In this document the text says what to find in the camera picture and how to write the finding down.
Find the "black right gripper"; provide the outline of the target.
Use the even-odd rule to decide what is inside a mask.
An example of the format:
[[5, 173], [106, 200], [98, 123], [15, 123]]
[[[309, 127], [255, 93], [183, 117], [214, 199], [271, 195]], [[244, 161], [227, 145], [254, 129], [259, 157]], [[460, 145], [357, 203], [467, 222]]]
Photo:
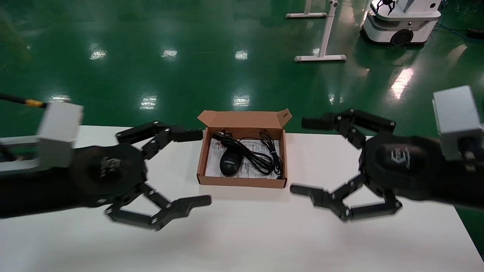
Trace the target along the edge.
[[[361, 110], [349, 109], [325, 113], [321, 117], [303, 117], [301, 127], [308, 130], [337, 131], [357, 149], [361, 149], [361, 174], [329, 192], [323, 188], [291, 184], [289, 191], [308, 197], [315, 208], [332, 211], [341, 221], [355, 221], [394, 215], [402, 208], [395, 196], [410, 200], [431, 200], [433, 182], [437, 181], [446, 159], [438, 141], [421, 136], [396, 136], [396, 122]], [[357, 129], [379, 133], [366, 140]], [[384, 202], [349, 207], [344, 199], [363, 185]]]

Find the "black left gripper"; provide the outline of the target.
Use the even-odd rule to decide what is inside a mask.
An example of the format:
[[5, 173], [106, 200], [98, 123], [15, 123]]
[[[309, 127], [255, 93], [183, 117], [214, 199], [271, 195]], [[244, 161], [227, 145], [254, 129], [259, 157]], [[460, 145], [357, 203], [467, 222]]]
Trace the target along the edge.
[[[193, 208], [209, 206], [210, 195], [168, 200], [148, 184], [145, 160], [152, 159], [171, 142], [203, 139], [202, 130], [187, 130], [159, 121], [135, 126], [116, 134], [118, 145], [76, 148], [71, 162], [71, 178], [79, 192], [82, 207], [94, 208], [111, 204], [105, 210], [116, 223], [160, 231], [172, 220], [187, 218]], [[148, 140], [141, 151], [131, 146]], [[160, 210], [154, 215], [123, 209], [139, 196], [144, 196]]]

